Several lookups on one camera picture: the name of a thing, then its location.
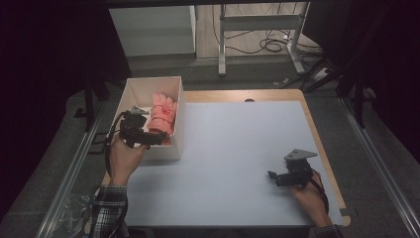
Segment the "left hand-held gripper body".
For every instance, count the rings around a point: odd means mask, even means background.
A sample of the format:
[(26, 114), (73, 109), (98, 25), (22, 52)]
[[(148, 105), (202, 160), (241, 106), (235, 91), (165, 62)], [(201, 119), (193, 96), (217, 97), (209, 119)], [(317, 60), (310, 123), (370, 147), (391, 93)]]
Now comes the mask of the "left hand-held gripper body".
[(119, 136), (130, 148), (134, 148), (136, 144), (151, 145), (154, 142), (154, 135), (143, 130), (147, 122), (146, 115), (149, 114), (149, 111), (137, 106), (122, 113)]

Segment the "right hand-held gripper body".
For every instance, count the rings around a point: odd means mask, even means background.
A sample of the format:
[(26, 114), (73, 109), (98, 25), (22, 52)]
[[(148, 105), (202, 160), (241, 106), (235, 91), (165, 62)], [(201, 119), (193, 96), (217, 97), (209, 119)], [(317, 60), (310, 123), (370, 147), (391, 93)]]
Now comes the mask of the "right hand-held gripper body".
[(300, 149), (294, 149), (287, 154), (284, 159), (288, 173), (278, 177), (282, 186), (300, 185), (304, 188), (313, 177), (312, 168), (307, 159), (316, 156), (316, 153)]

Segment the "pink glove with red print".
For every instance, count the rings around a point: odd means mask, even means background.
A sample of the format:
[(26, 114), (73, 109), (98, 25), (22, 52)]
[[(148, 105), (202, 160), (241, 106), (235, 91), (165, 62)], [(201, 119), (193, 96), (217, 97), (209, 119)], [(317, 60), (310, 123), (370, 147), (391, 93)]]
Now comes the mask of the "pink glove with red print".
[(162, 93), (153, 94), (153, 107), (151, 110), (151, 121), (147, 127), (151, 133), (165, 133), (163, 144), (170, 142), (169, 136), (174, 131), (174, 121), (177, 111), (177, 102)]

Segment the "white box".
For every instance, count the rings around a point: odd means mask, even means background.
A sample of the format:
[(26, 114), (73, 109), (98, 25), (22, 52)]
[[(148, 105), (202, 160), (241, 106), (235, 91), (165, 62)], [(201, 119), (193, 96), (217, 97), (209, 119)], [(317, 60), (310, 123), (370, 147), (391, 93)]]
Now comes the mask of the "white box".
[(131, 110), (133, 106), (151, 111), (154, 93), (171, 97), (177, 103), (173, 122), (174, 132), (161, 145), (152, 145), (144, 160), (180, 160), (185, 116), (184, 93), (180, 76), (128, 78), (113, 121), (116, 121), (121, 112)]

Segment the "person's right hand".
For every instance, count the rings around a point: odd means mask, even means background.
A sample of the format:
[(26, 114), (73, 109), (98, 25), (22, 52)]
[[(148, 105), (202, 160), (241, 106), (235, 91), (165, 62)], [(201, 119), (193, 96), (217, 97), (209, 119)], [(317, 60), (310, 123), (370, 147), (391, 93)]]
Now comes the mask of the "person's right hand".
[(304, 188), (290, 186), (288, 189), (317, 228), (333, 225), (321, 192), (314, 184), (308, 183)]

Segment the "person's left hand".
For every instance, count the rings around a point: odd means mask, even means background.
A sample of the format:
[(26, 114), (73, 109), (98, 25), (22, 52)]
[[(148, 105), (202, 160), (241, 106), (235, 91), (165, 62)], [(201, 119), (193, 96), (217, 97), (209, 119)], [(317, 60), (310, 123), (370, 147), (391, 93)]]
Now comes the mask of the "person's left hand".
[(110, 185), (126, 185), (137, 169), (149, 146), (130, 148), (118, 134), (113, 137), (110, 151)]

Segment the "light blue table mat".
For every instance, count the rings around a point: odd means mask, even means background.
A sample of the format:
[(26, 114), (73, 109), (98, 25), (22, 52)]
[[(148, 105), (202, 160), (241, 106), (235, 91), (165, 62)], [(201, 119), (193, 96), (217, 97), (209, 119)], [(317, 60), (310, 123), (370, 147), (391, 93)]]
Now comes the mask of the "light blue table mat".
[(130, 226), (305, 227), (311, 221), (269, 173), (294, 149), (325, 171), (298, 101), (188, 103), (182, 157), (144, 160), (128, 184)]

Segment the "black metal stand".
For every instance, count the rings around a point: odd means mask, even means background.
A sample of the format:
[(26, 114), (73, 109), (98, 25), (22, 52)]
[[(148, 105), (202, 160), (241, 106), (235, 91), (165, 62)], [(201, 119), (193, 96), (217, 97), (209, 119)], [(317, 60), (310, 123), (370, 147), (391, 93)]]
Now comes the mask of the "black metal stand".
[(110, 92), (105, 85), (105, 80), (101, 77), (87, 77), (84, 83), (84, 108), (78, 108), (74, 114), (74, 118), (85, 118), (85, 131), (88, 132), (93, 126), (94, 104), (93, 96), (96, 96), (99, 101), (106, 101), (110, 97)]
[(339, 97), (347, 97), (351, 91), (354, 92), (354, 118), (359, 126), (364, 129), (366, 127), (363, 117), (364, 103), (366, 102), (364, 95), (366, 87), (364, 67), (360, 62), (352, 59), (343, 67), (342, 76), (343, 78), (336, 88), (336, 94)]

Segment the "white cabinet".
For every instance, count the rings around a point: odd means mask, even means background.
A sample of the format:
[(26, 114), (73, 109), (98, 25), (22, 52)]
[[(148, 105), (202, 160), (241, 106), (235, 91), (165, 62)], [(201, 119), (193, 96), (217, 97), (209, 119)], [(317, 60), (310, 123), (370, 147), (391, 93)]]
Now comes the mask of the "white cabinet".
[(110, 9), (127, 57), (196, 52), (194, 6)]

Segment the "white power strip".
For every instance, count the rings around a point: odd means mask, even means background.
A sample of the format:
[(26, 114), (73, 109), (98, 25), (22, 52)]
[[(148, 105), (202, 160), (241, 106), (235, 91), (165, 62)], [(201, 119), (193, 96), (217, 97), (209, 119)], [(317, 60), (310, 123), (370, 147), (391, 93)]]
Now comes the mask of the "white power strip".
[(331, 72), (331, 70), (327, 67), (323, 67), (322, 69), (320, 69), (318, 72), (316, 72), (313, 76), (312, 79), (314, 81), (319, 81), (322, 78), (324, 78), (325, 76), (327, 76), (329, 73)]

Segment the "clear plastic bag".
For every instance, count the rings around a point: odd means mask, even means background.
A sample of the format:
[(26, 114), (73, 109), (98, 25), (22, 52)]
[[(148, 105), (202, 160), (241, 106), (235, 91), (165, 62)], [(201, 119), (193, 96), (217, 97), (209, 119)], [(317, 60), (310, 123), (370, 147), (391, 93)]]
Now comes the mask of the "clear plastic bag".
[(91, 205), (90, 195), (71, 193), (64, 201), (52, 238), (89, 238)]

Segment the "aluminium rail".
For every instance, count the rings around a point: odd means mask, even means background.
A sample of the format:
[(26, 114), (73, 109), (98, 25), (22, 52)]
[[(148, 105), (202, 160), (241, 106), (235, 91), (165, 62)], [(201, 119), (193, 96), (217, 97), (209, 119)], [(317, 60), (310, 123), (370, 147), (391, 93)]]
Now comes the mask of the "aluminium rail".
[(339, 98), (338, 101), (344, 108), (346, 116), (352, 125), (355, 134), (360, 140), (367, 157), (370, 160), (375, 172), (377, 173), (383, 187), (385, 188), (389, 198), (394, 204), (399, 216), (401, 217), (406, 229), (408, 230), (411, 238), (420, 238), (420, 219), (414, 212), (406, 195), (399, 188), (394, 177), (390, 173), (388, 167), (379, 154), (375, 145), (373, 144), (368, 132), (356, 120), (356, 113), (347, 99)]
[(64, 177), (58, 187), (58, 190), (52, 200), (52, 203), (44, 217), (43, 222), (36, 234), (36, 238), (51, 238), (53, 236), (53, 229), (62, 214), (63, 205), (68, 195), (70, 194), (78, 173), (84, 163), (88, 149), (93, 141), (94, 135), (101, 123), (102, 115), (105, 111), (108, 102), (99, 102), (95, 109), (96, 118), (93, 121), (90, 129), (84, 133), (83, 138), (73, 156), (69, 167), (64, 174)]

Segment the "white metal desk frame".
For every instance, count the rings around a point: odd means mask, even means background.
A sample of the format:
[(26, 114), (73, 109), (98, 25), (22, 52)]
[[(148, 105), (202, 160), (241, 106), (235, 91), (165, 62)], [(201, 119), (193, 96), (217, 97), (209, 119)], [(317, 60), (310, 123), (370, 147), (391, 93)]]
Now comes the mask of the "white metal desk frame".
[(225, 54), (225, 32), (232, 31), (264, 31), (264, 30), (291, 30), (294, 32), (292, 40), (286, 45), (289, 56), (298, 74), (305, 72), (304, 67), (297, 55), (298, 40), (306, 19), (308, 2), (304, 2), (299, 14), (288, 15), (245, 15), (245, 16), (226, 16), (225, 5), (221, 5), (220, 24), (219, 24), (219, 54), (218, 54), (218, 73), (220, 76), (226, 74), (226, 54)]

